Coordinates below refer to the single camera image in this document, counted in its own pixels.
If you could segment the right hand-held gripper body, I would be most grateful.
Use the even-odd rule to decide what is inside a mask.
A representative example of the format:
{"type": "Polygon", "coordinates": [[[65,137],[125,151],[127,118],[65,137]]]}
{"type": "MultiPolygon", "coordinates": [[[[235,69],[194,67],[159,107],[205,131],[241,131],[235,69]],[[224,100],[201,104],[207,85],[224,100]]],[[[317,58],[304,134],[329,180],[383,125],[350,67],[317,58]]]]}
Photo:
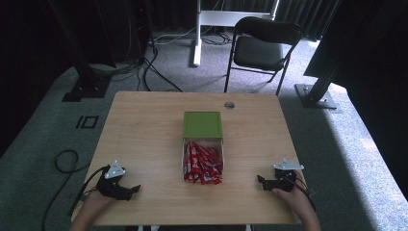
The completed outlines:
{"type": "Polygon", "coordinates": [[[274,164],[273,168],[275,179],[271,181],[271,187],[290,193],[296,180],[295,172],[304,169],[304,165],[283,159],[281,162],[274,164]]]}

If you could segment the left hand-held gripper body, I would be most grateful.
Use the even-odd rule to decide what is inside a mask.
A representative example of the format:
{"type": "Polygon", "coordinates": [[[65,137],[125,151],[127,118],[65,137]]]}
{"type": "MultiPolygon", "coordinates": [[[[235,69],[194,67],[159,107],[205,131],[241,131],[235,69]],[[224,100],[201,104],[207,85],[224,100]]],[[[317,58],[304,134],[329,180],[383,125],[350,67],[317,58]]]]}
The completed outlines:
{"type": "Polygon", "coordinates": [[[113,161],[110,165],[103,167],[102,175],[96,184],[96,189],[105,196],[117,200],[125,200],[123,195],[131,193],[131,191],[118,184],[124,174],[125,169],[118,161],[113,161]]]}

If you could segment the green box lid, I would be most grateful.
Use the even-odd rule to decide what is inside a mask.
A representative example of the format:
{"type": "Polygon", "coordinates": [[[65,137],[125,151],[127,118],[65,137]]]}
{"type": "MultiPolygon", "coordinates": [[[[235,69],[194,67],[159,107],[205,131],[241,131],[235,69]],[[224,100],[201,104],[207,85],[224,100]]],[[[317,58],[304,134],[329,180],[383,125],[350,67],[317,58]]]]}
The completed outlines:
{"type": "Polygon", "coordinates": [[[185,112],[184,138],[222,139],[220,112],[185,112]]]}

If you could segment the person's left hand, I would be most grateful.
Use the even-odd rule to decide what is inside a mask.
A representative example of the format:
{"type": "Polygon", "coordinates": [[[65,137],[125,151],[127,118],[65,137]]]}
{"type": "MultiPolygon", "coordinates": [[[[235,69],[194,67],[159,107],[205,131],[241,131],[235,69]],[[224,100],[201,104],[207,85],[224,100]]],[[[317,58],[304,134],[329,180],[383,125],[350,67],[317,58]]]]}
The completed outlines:
{"type": "Polygon", "coordinates": [[[113,201],[111,197],[105,196],[99,191],[92,191],[88,194],[82,209],[87,213],[98,213],[106,209],[113,201]]]}

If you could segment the person's right hand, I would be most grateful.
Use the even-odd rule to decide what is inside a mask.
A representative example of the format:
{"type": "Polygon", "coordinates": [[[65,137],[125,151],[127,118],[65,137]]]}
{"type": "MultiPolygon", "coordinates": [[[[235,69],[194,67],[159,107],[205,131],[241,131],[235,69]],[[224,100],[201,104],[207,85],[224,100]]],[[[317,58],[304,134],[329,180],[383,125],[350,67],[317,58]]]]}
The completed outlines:
{"type": "Polygon", "coordinates": [[[297,212],[300,209],[308,207],[313,209],[313,207],[311,206],[308,197],[302,192],[304,187],[300,186],[301,174],[298,171],[296,171],[295,174],[295,183],[297,186],[294,186],[291,192],[284,192],[280,189],[273,189],[272,192],[286,202],[292,211],[297,215],[297,212]]]}

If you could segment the black metal stand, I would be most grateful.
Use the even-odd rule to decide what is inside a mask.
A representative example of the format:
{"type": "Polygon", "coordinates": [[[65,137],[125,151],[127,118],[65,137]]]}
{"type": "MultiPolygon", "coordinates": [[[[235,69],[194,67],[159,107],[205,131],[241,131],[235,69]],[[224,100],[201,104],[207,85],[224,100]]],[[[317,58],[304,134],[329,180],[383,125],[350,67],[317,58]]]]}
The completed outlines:
{"type": "MultiPolygon", "coordinates": [[[[322,40],[342,0],[307,0],[308,13],[302,26],[306,39],[322,40]]],[[[327,92],[331,78],[318,77],[313,85],[295,84],[294,88],[305,108],[336,110],[337,104],[327,92]]]]}
{"type": "Polygon", "coordinates": [[[112,75],[96,73],[91,68],[60,0],[47,0],[47,2],[64,32],[67,40],[66,50],[78,73],[74,87],[64,95],[63,102],[80,102],[83,98],[104,98],[112,75]]]}

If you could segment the black folding chair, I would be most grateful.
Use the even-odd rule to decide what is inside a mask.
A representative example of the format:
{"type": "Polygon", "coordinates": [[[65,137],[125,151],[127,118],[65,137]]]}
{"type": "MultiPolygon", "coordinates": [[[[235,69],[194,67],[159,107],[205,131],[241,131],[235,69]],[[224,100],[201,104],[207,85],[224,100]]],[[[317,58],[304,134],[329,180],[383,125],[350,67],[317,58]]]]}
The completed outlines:
{"type": "Polygon", "coordinates": [[[269,74],[269,83],[282,72],[275,93],[278,95],[301,38],[302,30],[296,23],[255,16],[240,19],[234,27],[224,91],[228,91],[232,69],[269,74]]]}

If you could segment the black curtain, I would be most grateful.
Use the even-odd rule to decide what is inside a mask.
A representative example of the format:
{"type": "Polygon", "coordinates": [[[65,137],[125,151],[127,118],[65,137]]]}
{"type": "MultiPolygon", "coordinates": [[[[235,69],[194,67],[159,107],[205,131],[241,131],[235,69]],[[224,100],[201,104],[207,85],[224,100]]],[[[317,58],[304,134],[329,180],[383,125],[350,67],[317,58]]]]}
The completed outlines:
{"type": "MultiPolygon", "coordinates": [[[[141,63],[148,39],[143,0],[60,2],[89,65],[141,63]]],[[[53,82],[74,67],[66,45],[47,0],[0,0],[0,157],[53,82]]]]}

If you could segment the white desk frame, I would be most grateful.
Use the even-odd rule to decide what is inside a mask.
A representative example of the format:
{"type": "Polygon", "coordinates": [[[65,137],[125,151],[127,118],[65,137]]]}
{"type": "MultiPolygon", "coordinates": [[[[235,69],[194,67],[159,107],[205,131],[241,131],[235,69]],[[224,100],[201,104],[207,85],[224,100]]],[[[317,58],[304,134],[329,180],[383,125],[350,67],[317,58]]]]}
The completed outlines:
{"type": "Polygon", "coordinates": [[[201,27],[216,26],[216,27],[234,27],[236,23],[247,16],[255,16],[263,19],[273,20],[279,6],[280,0],[274,0],[269,13],[253,13],[253,12],[231,12],[231,11],[204,11],[201,9],[201,0],[196,0],[196,32],[195,43],[193,50],[192,64],[200,66],[201,64],[201,27]]]}

